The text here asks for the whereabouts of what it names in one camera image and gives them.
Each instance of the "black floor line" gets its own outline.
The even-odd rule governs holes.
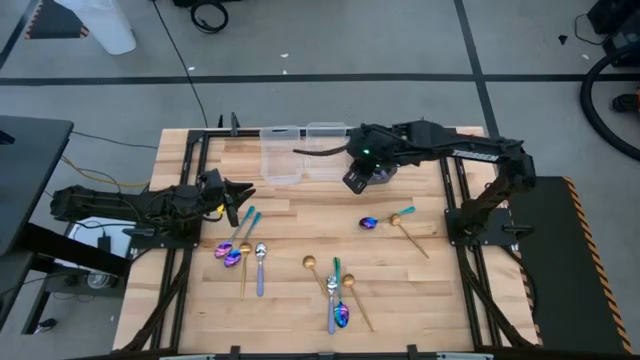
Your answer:
[[[317,82],[582,82],[583,74],[300,74],[192,76],[194,84],[260,84]],[[640,81],[639,74],[602,74],[597,81]],[[172,85],[189,84],[186,76],[97,78],[0,78],[0,86]]]
[[[0,53],[0,69],[2,69],[2,67],[4,66],[4,63],[7,62],[7,59],[9,58],[9,54],[11,54],[11,50],[13,50],[13,47],[16,45],[16,42],[18,42],[18,38],[20,38],[20,34],[22,34],[22,30],[29,22],[31,13],[33,13],[33,9],[36,7],[39,1],[40,0],[29,1],[29,5],[27,5],[27,8],[22,13],[22,16],[20,17],[20,21],[18,21],[18,24],[16,24],[16,27],[13,29],[13,32],[11,33],[11,36],[9,36],[9,40],[7,40],[7,43],[4,45],[4,49],[2,49],[2,52]]]
[[[491,106],[487,83],[484,77],[482,77],[480,58],[478,57],[476,44],[473,41],[473,35],[471,34],[471,25],[469,25],[467,11],[464,8],[462,0],[454,0],[453,3],[456,6],[456,13],[458,14],[460,28],[462,29],[462,38],[464,39],[464,44],[467,48],[467,55],[469,56],[469,62],[471,63],[471,72],[475,75],[478,98],[480,99],[480,106],[482,107],[482,113],[484,114],[484,121],[487,124],[487,132],[490,137],[495,138],[500,136],[500,132],[498,131],[498,124],[496,123],[496,117],[493,113],[493,106]]]

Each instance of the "clear plastic container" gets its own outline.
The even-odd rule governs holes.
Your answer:
[[[271,185],[296,184],[302,180],[303,156],[300,129],[285,125],[260,129],[262,169],[260,175]]]
[[[343,146],[347,126],[343,123],[310,123],[307,125],[305,150],[323,151]],[[305,156],[307,174],[314,180],[340,180],[347,173],[351,157],[347,152],[331,156]]]

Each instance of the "orange striped edge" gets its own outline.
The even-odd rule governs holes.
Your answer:
[[[86,26],[82,25],[82,27],[80,28],[80,37],[85,38],[87,36],[89,36],[89,29]]]
[[[522,260],[522,254],[519,251],[514,251],[514,255]],[[529,303],[529,311],[533,315],[533,297],[531,296],[531,287],[529,286],[529,280],[527,279],[527,274],[524,272],[524,269],[520,267],[520,277],[522,277],[522,284],[524,285],[524,292],[527,295],[527,301]],[[542,345],[542,337],[540,336],[540,326],[536,324],[535,319],[533,320],[533,325],[536,329],[536,336],[538,337],[538,345]]]
[[[38,18],[38,15],[40,15],[40,9],[42,9],[42,3],[38,4],[38,7],[33,12],[33,16],[31,17],[31,23],[29,24],[27,31],[24,33],[24,38],[27,40],[31,39],[31,30],[33,29],[33,25],[35,24],[36,19]]]
[[[602,265],[602,261],[600,261],[600,255],[598,254],[596,243],[593,241],[591,228],[587,223],[587,217],[584,213],[584,210],[582,209],[582,204],[580,203],[580,198],[578,197],[578,193],[576,191],[576,186],[570,178],[565,176],[564,180],[567,182],[567,186],[569,187],[569,191],[571,192],[571,198],[573,199],[573,204],[576,208],[578,218],[580,219],[580,225],[582,226],[582,230],[584,231],[584,238],[587,241],[587,247],[591,251],[591,258],[593,259],[596,272],[598,272],[598,276],[600,277],[602,291],[607,297],[609,309],[611,309],[611,316],[613,317],[613,321],[618,327],[618,334],[620,335],[620,339],[622,341],[622,347],[631,354],[633,352],[633,350],[631,349],[631,342],[629,341],[629,336],[627,335],[627,331],[624,328],[624,323],[622,322],[622,317],[620,316],[620,310],[618,309],[616,300],[613,297],[611,285],[609,285],[609,280],[607,279],[607,274],[604,271],[604,266]]]

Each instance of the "gray floor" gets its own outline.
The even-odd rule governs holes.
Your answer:
[[[188,11],[158,0],[192,75],[350,73],[470,74],[471,66],[453,1],[449,0],[244,0],[230,3],[229,27],[218,35],[197,32]],[[573,18],[593,0],[562,2],[464,0],[481,67],[486,74],[580,74],[604,55],[573,37]],[[0,47],[27,0],[0,3]],[[179,59],[147,0],[121,0],[138,41],[112,57],[93,36],[76,40],[18,39],[0,69],[6,78],[119,78],[183,76]],[[581,33],[594,36],[586,23]],[[569,39],[561,45],[557,37]],[[633,83],[598,83],[594,97],[612,129],[640,145],[637,116],[616,116],[607,99],[634,91]],[[571,176],[578,187],[632,345],[640,350],[640,253],[634,218],[640,164],[612,150],[586,123],[578,83],[489,83],[502,135],[524,139],[542,175]],[[356,81],[197,84],[210,123],[234,111],[243,126],[304,125],[340,121],[391,124],[421,116],[444,125],[485,125],[473,82]],[[162,128],[201,127],[202,114],[188,84],[0,86],[0,113],[72,120],[76,130],[155,145]],[[155,153],[73,135],[65,155],[78,166],[101,170],[121,182],[147,179]],[[91,183],[67,165],[56,169],[49,190]],[[32,221],[64,231],[43,198]],[[26,286],[0,347],[12,359],[59,359],[111,349],[121,301],[51,300],[51,332],[20,336],[37,284]]]

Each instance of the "plastic container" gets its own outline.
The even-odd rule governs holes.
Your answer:
[[[305,149],[323,151],[343,146],[349,140],[343,123],[310,123],[307,125]],[[305,169],[314,180],[340,180],[347,173],[351,157],[345,152],[331,156],[305,156]]]
[[[292,125],[262,128],[260,146],[260,175],[269,184],[288,185],[302,180],[303,156],[293,152],[293,149],[302,149],[300,128]]]
[[[54,0],[73,11],[111,55],[136,48],[131,25],[115,0]]]

